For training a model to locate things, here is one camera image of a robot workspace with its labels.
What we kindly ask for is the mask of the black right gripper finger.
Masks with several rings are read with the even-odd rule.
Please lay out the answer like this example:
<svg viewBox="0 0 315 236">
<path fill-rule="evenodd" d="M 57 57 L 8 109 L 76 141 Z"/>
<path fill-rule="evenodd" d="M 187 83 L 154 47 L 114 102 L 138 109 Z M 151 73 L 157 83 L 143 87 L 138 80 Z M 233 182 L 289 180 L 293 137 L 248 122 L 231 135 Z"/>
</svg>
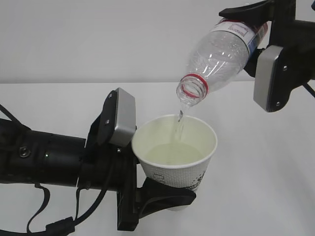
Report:
<svg viewBox="0 0 315 236">
<path fill-rule="evenodd" d="M 264 51 L 264 48 L 257 48 L 254 50 L 252 55 L 249 57 L 245 67 L 243 70 L 251 77 L 255 77 L 256 75 L 256 67 L 257 67 L 257 61 L 260 56 L 260 54 Z"/>
<path fill-rule="evenodd" d="M 273 1 L 263 0 L 241 7 L 226 8 L 219 12 L 219 16 L 240 21 L 249 25 L 261 26 L 270 20 L 273 14 Z"/>
</svg>

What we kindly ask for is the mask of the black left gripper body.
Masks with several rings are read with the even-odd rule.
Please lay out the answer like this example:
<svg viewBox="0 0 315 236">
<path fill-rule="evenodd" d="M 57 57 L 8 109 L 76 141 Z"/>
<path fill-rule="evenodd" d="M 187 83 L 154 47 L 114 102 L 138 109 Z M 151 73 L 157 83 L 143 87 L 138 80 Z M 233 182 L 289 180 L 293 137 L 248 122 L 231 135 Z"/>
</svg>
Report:
<svg viewBox="0 0 315 236">
<path fill-rule="evenodd" d="M 86 140 L 86 154 L 78 179 L 78 190 L 100 189 L 90 208 L 77 217 L 82 223 L 100 205 L 107 191 L 117 193 L 117 222 L 137 224 L 139 217 L 135 202 L 137 190 L 138 160 L 131 150 L 131 141 L 126 147 L 110 143 L 114 133 L 117 92 L 106 97 L 100 115 L 91 124 Z"/>
</svg>

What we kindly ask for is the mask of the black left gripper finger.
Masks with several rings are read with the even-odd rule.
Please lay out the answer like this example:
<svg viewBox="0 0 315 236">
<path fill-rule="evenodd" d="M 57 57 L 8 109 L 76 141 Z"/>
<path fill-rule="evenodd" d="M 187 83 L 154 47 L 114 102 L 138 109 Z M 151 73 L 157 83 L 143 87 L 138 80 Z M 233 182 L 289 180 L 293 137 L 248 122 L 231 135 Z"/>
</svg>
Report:
<svg viewBox="0 0 315 236">
<path fill-rule="evenodd" d="M 195 198 L 196 194 L 191 190 L 171 187 L 146 178 L 142 187 L 136 190 L 135 202 L 141 219 L 164 209 L 188 206 Z"/>
</svg>

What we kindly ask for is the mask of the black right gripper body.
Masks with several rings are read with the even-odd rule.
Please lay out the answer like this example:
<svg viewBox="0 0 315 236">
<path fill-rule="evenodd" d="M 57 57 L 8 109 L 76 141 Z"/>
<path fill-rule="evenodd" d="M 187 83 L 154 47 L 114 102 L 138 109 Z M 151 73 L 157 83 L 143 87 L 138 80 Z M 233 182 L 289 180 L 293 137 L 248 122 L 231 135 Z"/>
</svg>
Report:
<svg viewBox="0 0 315 236">
<path fill-rule="evenodd" d="M 283 50 L 270 89 L 271 112 L 282 109 L 291 92 L 300 86 L 315 95 L 315 89 L 308 84 L 315 79 L 315 23 L 297 20 L 295 14 L 295 0 L 274 1 L 269 46 Z"/>
</svg>

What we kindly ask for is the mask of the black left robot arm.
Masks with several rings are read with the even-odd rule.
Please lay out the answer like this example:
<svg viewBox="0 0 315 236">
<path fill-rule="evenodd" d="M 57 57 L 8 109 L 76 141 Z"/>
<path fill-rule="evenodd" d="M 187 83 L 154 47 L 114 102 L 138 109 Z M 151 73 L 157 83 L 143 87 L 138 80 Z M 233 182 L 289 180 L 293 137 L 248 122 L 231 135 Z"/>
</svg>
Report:
<svg viewBox="0 0 315 236">
<path fill-rule="evenodd" d="M 151 177 L 137 186 L 138 159 L 131 148 L 135 131 L 135 99 L 121 88 L 108 94 L 86 139 L 34 131 L 10 116 L 0 121 L 0 181 L 106 186 L 117 193 L 118 229 L 133 231 L 141 218 L 187 206 L 196 197 L 185 187 Z"/>
</svg>

